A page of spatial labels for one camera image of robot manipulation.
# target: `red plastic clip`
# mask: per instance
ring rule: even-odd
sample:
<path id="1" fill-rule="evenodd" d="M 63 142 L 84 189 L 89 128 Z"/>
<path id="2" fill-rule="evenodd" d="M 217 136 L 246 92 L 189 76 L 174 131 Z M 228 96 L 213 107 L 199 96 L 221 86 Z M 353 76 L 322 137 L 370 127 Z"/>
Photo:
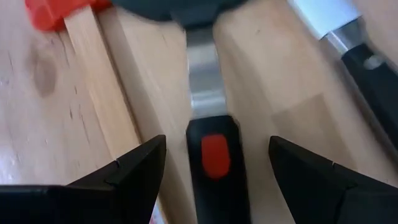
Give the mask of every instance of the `red plastic clip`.
<path id="1" fill-rule="evenodd" d="M 60 31 L 74 10 L 91 6 L 95 12 L 111 6 L 108 0 L 25 0 L 29 19 L 38 30 Z"/>

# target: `knife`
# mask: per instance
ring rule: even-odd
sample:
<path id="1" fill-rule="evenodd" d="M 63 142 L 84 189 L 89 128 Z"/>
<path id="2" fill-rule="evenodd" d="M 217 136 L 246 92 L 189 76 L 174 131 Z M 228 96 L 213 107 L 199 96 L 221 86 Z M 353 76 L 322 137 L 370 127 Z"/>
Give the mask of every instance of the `knife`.
<path id="1" fill-rule="evenodd" d="M 350 0 L 289 0 L 318 40 L 338 54 L 381 128 L 398 149 L 398 76 L 366 43 Z"/>

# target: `dark stain on wood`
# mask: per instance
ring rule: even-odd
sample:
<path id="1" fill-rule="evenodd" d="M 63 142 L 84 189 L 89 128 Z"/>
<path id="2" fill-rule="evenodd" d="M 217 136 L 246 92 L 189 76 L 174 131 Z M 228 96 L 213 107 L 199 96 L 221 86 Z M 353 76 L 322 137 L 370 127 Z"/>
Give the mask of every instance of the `dark stain on wood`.
<path id="1" fill-rule="evenodd" d="M 8 60 L 10 61 L 11 72 L 12 72 L 12 74 L 14 75 L 14 65 L 12 64 L 11 53 L 10 53 L 9 50 L 7 51 L 7 54 L 8 54 Z"/>
<path id="2" fill-rule="evenodd" d="M 32 74 L 35 88 L 41 97 L 50 96 L 55 91 L 57 82 L 57 68 L 51 55 L 31 44 L 27 58 L 27 68 Z"/>
<path id="3" fill-rule="evenodd" d="M 73 119 L 72 108 L 70 108 L 70 107 L 69 107 L 69 117 L 70 117 L 70 119 Z"/>
<path id="4" fill-rule="evenodd" d="M 86 139 L 87 139 L 88 145 L 90 145 L 90 138 L 88 137 L 88 131 L 87 131 L 85 119 L 84 119 L 84 117 L 83 117 L 83 115 L 81 113 L 81 105 L 79 105 L 79 115 L 80 115 L 81 123 L 83 124 L 83 129 L 85 130 L 85 135 L 86 135 Z"/>

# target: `black handle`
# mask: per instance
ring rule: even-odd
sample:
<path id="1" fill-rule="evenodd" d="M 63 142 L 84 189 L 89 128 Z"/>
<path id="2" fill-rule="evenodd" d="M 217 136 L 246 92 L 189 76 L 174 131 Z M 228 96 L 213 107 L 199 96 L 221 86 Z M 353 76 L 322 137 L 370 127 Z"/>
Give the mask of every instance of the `black handle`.
<path id="1" fill-rule="evenodd" d="M 198 223 L 250 223 L 246 169 L 234 119 L 190 121 L 187 144 Z"/>
<path id="2" fill-rule="evenodd" d="M 398 76 L 365 44 L 342 58 L 391 143 L 398 149 Z"/>

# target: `black pointed object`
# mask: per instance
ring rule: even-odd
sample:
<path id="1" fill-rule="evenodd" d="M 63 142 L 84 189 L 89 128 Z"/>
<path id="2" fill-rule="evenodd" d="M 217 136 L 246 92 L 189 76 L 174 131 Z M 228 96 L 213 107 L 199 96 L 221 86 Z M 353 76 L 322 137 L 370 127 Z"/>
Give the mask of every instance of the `black pointed object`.
<path id="1" fill-rule="evenodd" d="M 67 186 L 0 186 L 0 223 L 149 223 L 166 142 L 157 136 Z"/>
<path id="2" fill-rule="evenodd" d="M 296 224 L 398 223 L 398 189 L 273 136 L 269 157 Z"/>

